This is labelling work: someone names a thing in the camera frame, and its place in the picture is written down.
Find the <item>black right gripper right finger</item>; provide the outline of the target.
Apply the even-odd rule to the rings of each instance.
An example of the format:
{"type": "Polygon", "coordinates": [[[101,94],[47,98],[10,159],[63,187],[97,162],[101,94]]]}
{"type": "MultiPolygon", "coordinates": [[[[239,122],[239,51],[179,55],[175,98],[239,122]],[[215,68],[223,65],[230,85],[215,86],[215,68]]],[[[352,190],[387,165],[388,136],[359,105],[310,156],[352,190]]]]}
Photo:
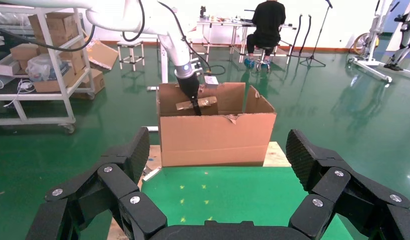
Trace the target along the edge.
{"type": "Polygon", "coordinates": [[[336,215],[370,240],[410,240],[410,201],[353,170],[334,150],[312,144],[298,129],[288,133],[286,158],[307,196],[289,227],[319,240],[336,215]]]}

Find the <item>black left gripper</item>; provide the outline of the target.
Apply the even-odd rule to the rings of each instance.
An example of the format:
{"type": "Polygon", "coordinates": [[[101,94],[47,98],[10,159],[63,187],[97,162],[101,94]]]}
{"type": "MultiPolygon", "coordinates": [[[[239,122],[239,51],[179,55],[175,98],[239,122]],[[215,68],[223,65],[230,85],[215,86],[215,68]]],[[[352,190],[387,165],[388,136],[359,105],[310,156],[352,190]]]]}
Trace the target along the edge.
{"type": "Polygon", "coordinates": [[[187,77],[187,78],[177,77],[177,81],[178,81],[178,85],[180,89],[182,90],[182,92],[189,99],[191,99],[191,103],[195,111],[195,114],[197,116],[202,116],[201,109],[199,106],[199,101],[197,99],[199,85],[200,85],[197,74],[194,73],[192,76],[187,77]]]}

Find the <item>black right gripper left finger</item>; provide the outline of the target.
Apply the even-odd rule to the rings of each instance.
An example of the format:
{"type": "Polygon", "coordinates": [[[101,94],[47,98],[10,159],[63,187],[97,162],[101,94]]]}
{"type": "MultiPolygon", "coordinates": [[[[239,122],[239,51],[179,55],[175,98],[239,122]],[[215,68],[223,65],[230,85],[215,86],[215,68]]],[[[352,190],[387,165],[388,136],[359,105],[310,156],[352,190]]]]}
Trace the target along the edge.
{"type": "Polygon", "coordinates": [[[90,169],[52,187],[26,238],[78,240],[97,215],[109,211],[130,240],[151,239],[168,223],[138,186],[149,150],[149,131],[141,127],[127,144],[106,150],[90,169]]]}

